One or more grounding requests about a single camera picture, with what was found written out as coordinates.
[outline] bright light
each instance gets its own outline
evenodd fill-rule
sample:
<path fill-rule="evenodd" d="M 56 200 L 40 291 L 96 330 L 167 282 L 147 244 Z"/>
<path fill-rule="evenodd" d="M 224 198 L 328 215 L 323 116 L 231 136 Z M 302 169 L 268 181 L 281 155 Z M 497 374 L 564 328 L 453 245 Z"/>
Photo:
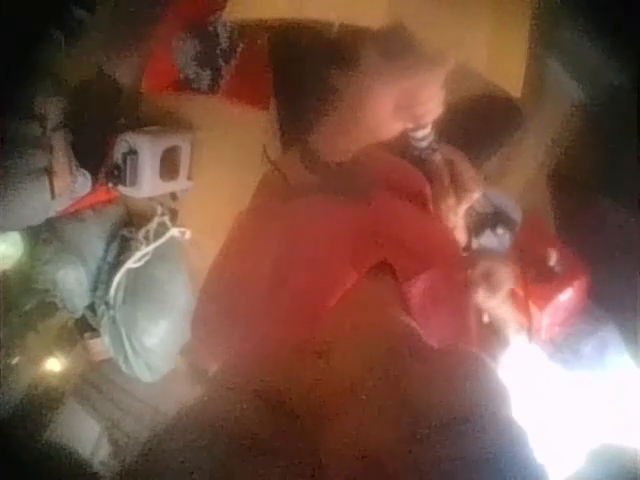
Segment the bright light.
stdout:
<path fill-rule="evenodd" d="M 0 233 L 0 272 L 9 270 L 24 255 L 24 239 L 19 232 Z"/>
<path fill-rule="evenodd" d="M 606 371 L 568 371 L 517 339 L 499 366 L 513 416 L 550 479 L 567 478 L 602 444 L 640 448 L 640 372 L 631 363 Z"/>
<path fill-rule="evenodd" d="M 42 368 L 46 372 L 60 373 L 64 370 L 64 362 L 58 357 L 48 357 L 42 362 Z"/>

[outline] hair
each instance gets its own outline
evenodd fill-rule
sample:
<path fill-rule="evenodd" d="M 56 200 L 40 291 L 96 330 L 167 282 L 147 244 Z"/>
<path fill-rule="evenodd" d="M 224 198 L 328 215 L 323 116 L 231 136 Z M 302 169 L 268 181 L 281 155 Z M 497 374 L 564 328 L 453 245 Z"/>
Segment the hair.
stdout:
<path fill-rule="evenodd" d="M 444 61 L 402 25 L 379 30 L 293 25 L 271 34 L 269 50 L 285 149 L 306 140 L 339 101 L 336 79 L 357 72 L 365 56 L 381 68 L 425 68 Z"/>

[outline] small white box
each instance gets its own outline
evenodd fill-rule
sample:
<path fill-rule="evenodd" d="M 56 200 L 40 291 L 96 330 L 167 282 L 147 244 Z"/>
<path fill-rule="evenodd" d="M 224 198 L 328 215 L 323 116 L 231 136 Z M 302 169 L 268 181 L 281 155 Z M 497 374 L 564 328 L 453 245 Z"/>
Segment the small white box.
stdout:
<path fill-rule="evenodd" d="M 191 188 L 191 133 L 148 127 L 120 135 L 113 149 L 118 190 L 149 198 Z"/>

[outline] hand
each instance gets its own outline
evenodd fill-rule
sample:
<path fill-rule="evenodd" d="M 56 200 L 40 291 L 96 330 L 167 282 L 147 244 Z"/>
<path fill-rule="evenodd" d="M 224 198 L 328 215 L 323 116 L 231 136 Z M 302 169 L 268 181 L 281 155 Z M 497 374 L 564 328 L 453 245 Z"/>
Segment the hand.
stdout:
<path fill-rule="evenodd" d="M 64 130 L 57 130 L 50 135 L 51 141 L 51 183 L 52 198 L 65 196 L 73 187 L 72 165 L 75 162 L 71 150 L 71 139 Z"/>
<path fill-rule="evenodd" d="M 511 301 L 516 276 L 508 259 L 493 255 L 478 256 L 474 258 L 469 278 L 472 301 L 483 316 L 494 321 L 507 336 L 526 327 L 526 319 Z"/>
<path fill-rule="evenodd" d="M 94 363 L 102 362 L 111 358 L 104 339 L 100 336 L 87 334 L 83 338 L 83 346 L 89 356 L 89 360 Z"/>
<path fill-rule="evenodd" d="M 453 231 L 460 246 L 468 242 L 467 210 L 482 195 L 480 175 L 459 150 L 442 145 L 425 166 L 430 178 L 433 206 Z"/>

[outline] red jacket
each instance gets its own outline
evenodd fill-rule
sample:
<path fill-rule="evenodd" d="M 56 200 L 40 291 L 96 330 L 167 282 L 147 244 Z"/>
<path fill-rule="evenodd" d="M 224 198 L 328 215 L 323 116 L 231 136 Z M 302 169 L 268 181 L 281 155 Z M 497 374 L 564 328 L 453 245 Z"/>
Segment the red jacket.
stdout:
<path fill-rule="evenodd" d="M 465 259 L 431 212 L 423 175 L 380 149 L 352 165 L 367 185 L 353 196 L 318 182 L 262 179 L 200 292 L 192 341 L 204 367 L 313 335 L 337 299 L 380 264 L 392 267 L 429 343 L 475 342 Z"/>

